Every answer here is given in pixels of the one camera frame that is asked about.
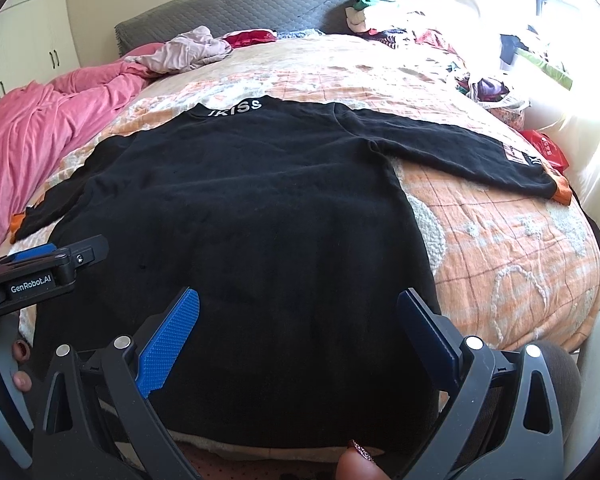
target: painted fingernail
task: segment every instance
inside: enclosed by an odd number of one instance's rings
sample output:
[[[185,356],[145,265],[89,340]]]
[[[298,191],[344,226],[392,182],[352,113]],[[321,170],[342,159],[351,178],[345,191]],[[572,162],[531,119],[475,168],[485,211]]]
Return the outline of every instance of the painted fingernail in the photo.
[[[366,458],[367,460],[369,460],[369,462],[376,463],[376,461],[373,459],[373,457],[371,455],[369,455],[367,450],[365,448],[363,448],[362,446],[360,446],[360,444],[358,444],[355,440],[353,440],[353,439],[349,440],[349,442],[347,443],[347,447],[354,448],[361,457]]]

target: black device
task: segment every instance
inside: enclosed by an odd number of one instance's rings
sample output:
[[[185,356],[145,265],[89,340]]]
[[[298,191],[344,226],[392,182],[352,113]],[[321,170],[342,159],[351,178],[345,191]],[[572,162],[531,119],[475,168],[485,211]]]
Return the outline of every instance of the black device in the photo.
[[[43,246],[0,260],[0,316],[71,291],[76,270],[106,256],[106,247],[102,237],[95,237],[67,248]],[[50,281],[42,278],[47,275]],[[148,401],[149,393],[164,384],[199,309],[198,295],[184,288],[163,314],[145,320],[133,336],[120,335],[106,348],[90,352],[59,346],[47,373],[32,442],[26,446],[32,464],[23,473],[22,464],[14,464],[17,453],[0,442],[0,480],[202,480]],[[488,348],[476,336],[462,337],[413,289],[398,297],[397,320],[434,386],[449,394],[430,437],[397,479],[562,479],[560,415],[538,346],[504,352]],[[4,376],[1,381],[0,412],[13,433],[23,437],[24,425],[18,430],[4,398],[9,395]],[[494,388],[502,393],[500,409],[486,425],[479,424]],[[144,471],[127,463],[114,444],[102,412],[103,389]],[[482,426],[478,439],[477,426]],[[462,460],[470,442],[476,451]]]
[[[102,261],[106,238],[57,249],[47,244],[0,258],[0,316],[74,290],[76,271]]]

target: gray quilted headboard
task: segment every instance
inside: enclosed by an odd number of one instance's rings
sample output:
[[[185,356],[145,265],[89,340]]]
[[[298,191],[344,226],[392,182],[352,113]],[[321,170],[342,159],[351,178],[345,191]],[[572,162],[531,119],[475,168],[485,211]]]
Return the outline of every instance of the gray quilted headboard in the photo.
[[[289,32],[320,28],[327,34],[350,33],[345,7],[352,0],[173,0],[116,25],[118,48],[130,50],[206,25],[215,36],[246,28]]]

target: pink blanket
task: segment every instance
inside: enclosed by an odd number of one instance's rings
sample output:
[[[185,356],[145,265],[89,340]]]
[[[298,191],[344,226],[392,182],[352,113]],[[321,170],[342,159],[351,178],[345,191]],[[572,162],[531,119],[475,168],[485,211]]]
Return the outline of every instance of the pink blanket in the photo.
[[[11,216],[59,161],[107,126],[151,77],[144,66],[119,60],[46,85],[32,82],[0,99],[0,244]]]

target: red bag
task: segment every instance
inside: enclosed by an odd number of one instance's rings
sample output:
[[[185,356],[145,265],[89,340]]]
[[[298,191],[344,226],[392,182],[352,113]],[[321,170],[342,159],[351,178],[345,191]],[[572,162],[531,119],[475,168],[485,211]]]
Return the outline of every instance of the red bag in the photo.
[[[535,130],[525,130],[520,132],[520,135],[525,137],[560,174],[569,167],[569,161],[562,150],[546,134]]]

